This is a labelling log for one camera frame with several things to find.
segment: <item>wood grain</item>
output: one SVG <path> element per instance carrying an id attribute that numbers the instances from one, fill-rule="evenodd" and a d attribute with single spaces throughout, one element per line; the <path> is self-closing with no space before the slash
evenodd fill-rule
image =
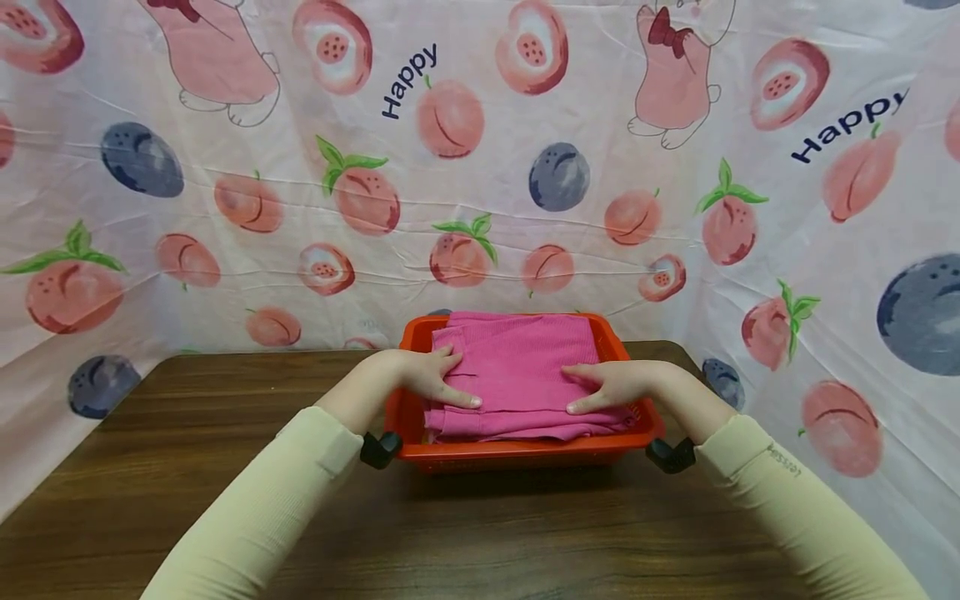
<path id="1" fill-rule="evenodd" d="M 671 343 L 628 345 L 697 372 Z M 366 354 L 161 364 L 0 525 L 0 599 L 137 598 L 164 556 L 297 411 Z M 669 439 L 682 437 L 667 419 Z M 804 598 L 784 559 L 696 468 L 430 478 L 359 466 L 265 594 L 308 598 Z"/>

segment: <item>blueberry illustration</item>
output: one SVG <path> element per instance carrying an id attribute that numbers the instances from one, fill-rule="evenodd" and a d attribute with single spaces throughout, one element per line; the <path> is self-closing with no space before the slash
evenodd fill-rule
<path id="1" fill-rule="evenodd" d="M 928 11 L 938 11 L 948 9 L 960 4 L 960 0 L 903 0 L 906 4 L 917 7 L 918 9 L 927 9 Z"/>
<path id="2" fill-rule="evenodd" d="M 960 254 L 931 256 L 894 277 L 876 308 L 880 338 L 931 375 L 960 375 Z"/>
<path id="3" fill-rule="evenodd" d="M 733 367 L 722 360 L 708 358 L 704 361 L 703 372 L 707 383 L 724 402 L 735 410 L 743 408 L 743 384 Z"/>
<path id="4" fill-rule="evenodd" d="M 543 210 L 562 212 L 579 204 L 590 185 L 587 159 L 566 142 L 550 144 L 530 168 L 530 197 Z"/>
<path id="5" fill-rule="evenodd" d="M 105 419 L 139 383 L 140 373 L 123 356 L 94 356 L 70 377 L 70 409 L 81 417 Z"/>
<path id="6" fill-rule="evenodd" d="M 134 192 L 174 198 L 183 191 L 183 172 L 174 151 L 139 123 L 111 125 L 100 142 L 100 158 L 113 178 Z"/>

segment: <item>pink ribbed fabric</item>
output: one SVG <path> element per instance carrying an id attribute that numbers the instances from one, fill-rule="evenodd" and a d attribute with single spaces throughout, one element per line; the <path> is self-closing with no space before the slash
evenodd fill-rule
<path id="1" fill-rule="evenodd" d="M 456 312 L 445 329 L 434 332 L 433 344 L 463 353 L 446 382 L 484 401 L 477 410 L 430 403 L 425 426 L 438 442 L 572 440 L 625 431 L 636 422 L 624 407 L 566 412 L 567 404 L 594 391 L 560 371 L 563 365 L 599 361 L 587 319 Z"/>

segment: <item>orange plastic basket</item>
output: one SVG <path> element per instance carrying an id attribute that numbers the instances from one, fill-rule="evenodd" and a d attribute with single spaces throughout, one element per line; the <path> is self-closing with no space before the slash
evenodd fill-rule
<path id="1" fill-rule="evenodd" d="M 599 315 L 574 315 L 590 321 L 593 340 L 601 362 L 630 360 L 623 343 L 613 334 L 607 320 Z M 419 317 L 407 324 L 400 347 L 417 352 L 433 348 L 433 331 L 446 326 L 447 315 Z M 397 457 L 428 473 L 494 470 L 504 468 L 572 467 L 608 465 L 628 450 L 646 447 L 664 434 L 663 420 L 650 398 L 631 405 L 636 425 L 629 432 L 579 438 L 572 442 L 472 442 L 463 444 L 425 444 L 423 440 L 422 400 L 406 391 L 395 392 L 387 401 L 386 431 L 396 432 L 403 440 Z"/>

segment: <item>beige long-sleeve shirt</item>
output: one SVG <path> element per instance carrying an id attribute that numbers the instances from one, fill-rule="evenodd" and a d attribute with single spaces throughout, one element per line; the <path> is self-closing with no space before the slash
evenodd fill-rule
<path id="1" fill-rule="evenodd" d="M 256 598 L 362 444 L 323 409 L 300 411 L 187 531 L 141 600 Z M 814 598 L 927 600 L 870 526 L 755 420 L 734 417 L 697 455 L 713 484 L 756 517 Z"/>

